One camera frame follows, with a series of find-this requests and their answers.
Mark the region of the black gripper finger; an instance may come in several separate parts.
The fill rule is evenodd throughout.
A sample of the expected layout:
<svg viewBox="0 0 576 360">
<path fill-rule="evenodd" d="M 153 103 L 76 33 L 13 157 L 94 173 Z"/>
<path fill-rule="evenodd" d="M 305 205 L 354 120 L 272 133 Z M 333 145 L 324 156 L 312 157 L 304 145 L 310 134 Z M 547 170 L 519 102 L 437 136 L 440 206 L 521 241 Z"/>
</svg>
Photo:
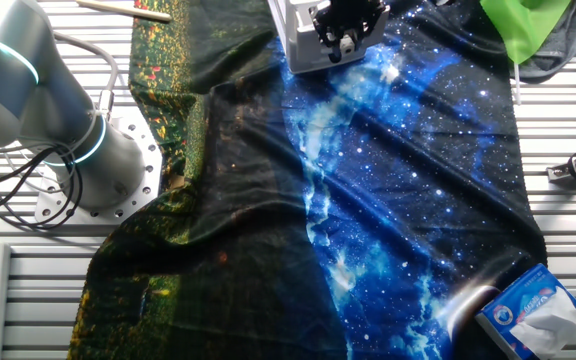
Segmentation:
<svg viewBox="0 0 576 360">
<path fill-rule="evenodd" d="M 316 12 L 312 14 L 312 21 L 320 41 L 325 46 L 338 46 L 337 21 L 331 12 Z"/>
<path fill-rule="evenodd" d="M 371 22 L 358 22 L 353 29 L 353 41 L 356 49 L 360 49 L 364 40 L 369 37 L 374 30 Z"/>
</svg>

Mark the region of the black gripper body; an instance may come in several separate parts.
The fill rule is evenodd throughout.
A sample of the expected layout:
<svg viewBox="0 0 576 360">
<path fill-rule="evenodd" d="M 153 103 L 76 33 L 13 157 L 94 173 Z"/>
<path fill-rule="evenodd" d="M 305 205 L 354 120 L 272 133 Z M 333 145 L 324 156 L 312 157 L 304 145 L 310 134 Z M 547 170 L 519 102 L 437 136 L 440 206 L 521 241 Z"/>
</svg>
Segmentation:
<svg viewBox="0 0 576 360">
<path fill-rule="evenodd" d="M 372 24 L 385 9 L 382 0 L 330 0 L 320 15 L 320 23 L 334 28 Z"/>
</svg>

